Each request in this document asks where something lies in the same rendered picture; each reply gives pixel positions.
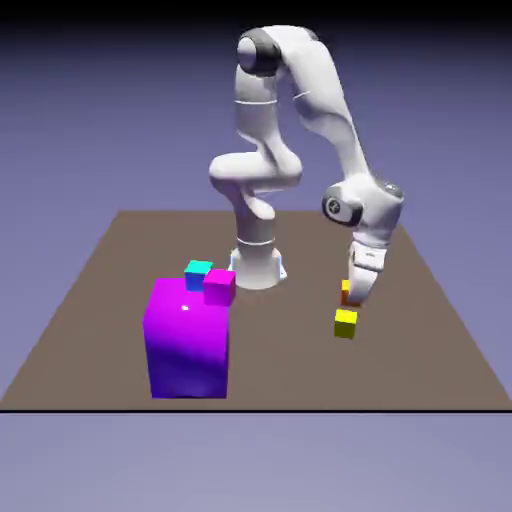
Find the small cyan cube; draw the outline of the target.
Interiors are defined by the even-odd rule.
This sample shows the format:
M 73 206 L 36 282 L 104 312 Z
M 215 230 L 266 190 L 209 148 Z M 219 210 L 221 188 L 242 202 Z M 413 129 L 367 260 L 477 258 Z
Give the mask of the small cyan cube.
M 204 279 L 212 268 L 211 261 L 190 260 L 184 270 L 186 289 L 201 292 Z

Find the small yellow cube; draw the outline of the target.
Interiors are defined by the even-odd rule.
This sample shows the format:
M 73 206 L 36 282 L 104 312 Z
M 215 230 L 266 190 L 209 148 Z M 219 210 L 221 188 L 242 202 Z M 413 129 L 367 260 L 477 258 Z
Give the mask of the small yellow cube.
M 357 320 L 357 311 L 338 308 L 334 316 L 334 335 L 352 340 L 355 336 Z

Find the small orange cube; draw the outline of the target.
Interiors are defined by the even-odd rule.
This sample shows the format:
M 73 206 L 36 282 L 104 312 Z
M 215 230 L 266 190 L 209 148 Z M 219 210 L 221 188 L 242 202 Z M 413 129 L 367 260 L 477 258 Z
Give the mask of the small orange cube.
M 360 302 L 355 302 L 354 300 L 352 300 L 349 295 L 350 295 L 350 281 L 348 279 L 343 279 L 341 281 L 341 304 L 343 306 L 350 306 L 350 307 L 355 307 L 355 308 L 358 308 L 361 306 L 361 303 Z

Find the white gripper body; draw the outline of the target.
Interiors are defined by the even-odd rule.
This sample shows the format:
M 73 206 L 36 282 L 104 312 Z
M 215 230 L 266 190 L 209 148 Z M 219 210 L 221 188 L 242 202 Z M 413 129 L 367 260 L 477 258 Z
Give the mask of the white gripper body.
M 364 303 L 383 269 L 383 265 L 370 268 L 350 263 L 348 267 L 348 302 Z

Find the small magenta cube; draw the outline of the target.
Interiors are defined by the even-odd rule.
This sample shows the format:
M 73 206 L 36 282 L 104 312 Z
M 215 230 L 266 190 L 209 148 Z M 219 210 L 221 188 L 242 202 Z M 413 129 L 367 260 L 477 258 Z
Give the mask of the small magenta cube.
M 236 273 L 213 268 L 203 280 L 203 294 L 207 305 L 229 307 L 236 295 Z

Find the large purple box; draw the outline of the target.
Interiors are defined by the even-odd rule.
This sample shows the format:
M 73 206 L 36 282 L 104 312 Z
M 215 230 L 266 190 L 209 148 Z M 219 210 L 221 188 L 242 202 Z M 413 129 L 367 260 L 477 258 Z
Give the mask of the large purple box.
M 229 308 L 183 278 L 158 278 L 142 321 L 154 399 L 227 397 Z

